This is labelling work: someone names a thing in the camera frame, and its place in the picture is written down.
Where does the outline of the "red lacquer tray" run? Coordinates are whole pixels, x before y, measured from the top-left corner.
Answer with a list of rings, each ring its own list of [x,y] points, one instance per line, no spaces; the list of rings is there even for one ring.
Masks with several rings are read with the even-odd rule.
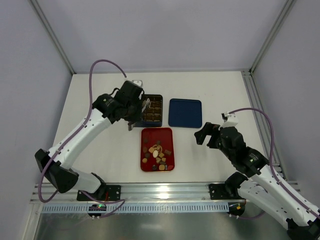
[[[140,146],[140,169],[143,172],[170,172],[175,168],[174,141],[171,128],[144,128],[141,131]],[[146,153],[143,152],[143,147],[147,148]],[[151,147],[158,150],[157,158],[154,158],[153,153],[149,152]],[[165,150],[171,151],[171,155],[164,154]],[[147,158],[146,163],[142,162],[143,158]],[[152,170],[153,165],[157,166],[157,170]],[[165,170],[159,170],[160,165],[165,165]]]

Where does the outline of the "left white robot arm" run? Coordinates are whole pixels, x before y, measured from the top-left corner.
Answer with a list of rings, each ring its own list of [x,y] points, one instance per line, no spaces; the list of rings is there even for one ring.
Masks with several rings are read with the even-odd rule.
[[[142,99],[144,90],[140,80],[126,80],[114,96],[104,93],[91,103],[88,115],[73,132],[49,150],[39,149],[35,159],[39,170],[63,194],[78,190],[89,199],[102,200],[107,184],[95,173],[85,173],[73,168],[81,152],[104,130],[123,119],[130,125],[142,118],[149,102]]]

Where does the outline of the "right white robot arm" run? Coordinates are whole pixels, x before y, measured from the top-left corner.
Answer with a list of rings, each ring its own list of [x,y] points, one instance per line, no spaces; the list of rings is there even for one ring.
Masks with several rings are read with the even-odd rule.
[[[224,182],[230,197],[246,199],[277,220],[292,240],[320,238],[320,209],[302,197],[275,172],[259,151],[246,145],[234,127],[220,127],[207,122],[195,134],[196,143],[220,150],[236,172]]]

